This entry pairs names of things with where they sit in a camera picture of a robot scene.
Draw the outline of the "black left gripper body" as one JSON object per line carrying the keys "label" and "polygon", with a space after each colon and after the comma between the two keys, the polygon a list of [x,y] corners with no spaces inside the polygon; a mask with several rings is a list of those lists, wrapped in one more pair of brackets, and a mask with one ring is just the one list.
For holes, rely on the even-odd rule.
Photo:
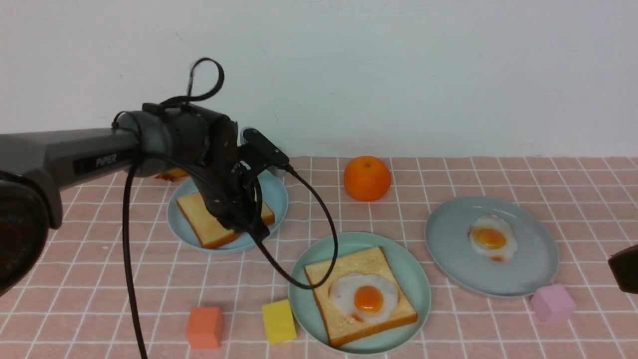
{"label": "black left gripper body", "polygon": [[261,185],[237,158],[216,157],[192,166],[192,180],[207,211],[226,229],[249,234],[253,222],[265,222]]}

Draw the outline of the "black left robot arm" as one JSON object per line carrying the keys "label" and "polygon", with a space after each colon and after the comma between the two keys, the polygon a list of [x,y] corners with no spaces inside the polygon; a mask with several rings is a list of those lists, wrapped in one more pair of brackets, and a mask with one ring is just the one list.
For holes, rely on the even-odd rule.
{"label": "black left robot arm", "polygon": [[137,177],[175,167],[194,173],[207,211],[228,229],[244,229],[257,203],[255,179],[266,170],[257,140],[238,145],[238,125],[193,104],[144,104],[123,112],[110,127],[3,134],[1,150],[1,293],[34,267],[48,232],[62,224],[61,193],[140,164]]}

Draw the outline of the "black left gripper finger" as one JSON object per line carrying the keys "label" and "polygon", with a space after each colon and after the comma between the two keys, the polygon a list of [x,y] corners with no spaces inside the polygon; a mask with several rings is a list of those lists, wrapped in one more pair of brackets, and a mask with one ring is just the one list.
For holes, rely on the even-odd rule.
{"label": "black left gripper finger", "polygon": [[253,222],[249,227],[249,236],[256,245],[262,245],[264,239],[268,238],[271,232],[265,222]]}

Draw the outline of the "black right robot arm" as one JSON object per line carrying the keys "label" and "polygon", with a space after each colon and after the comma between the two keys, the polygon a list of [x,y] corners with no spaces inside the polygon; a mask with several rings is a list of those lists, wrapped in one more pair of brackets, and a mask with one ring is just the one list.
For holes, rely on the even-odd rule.
{"label": "black right robot arm", "polygon": [[611,255],[608,265],[620,291],[638,294],[638,245]]}

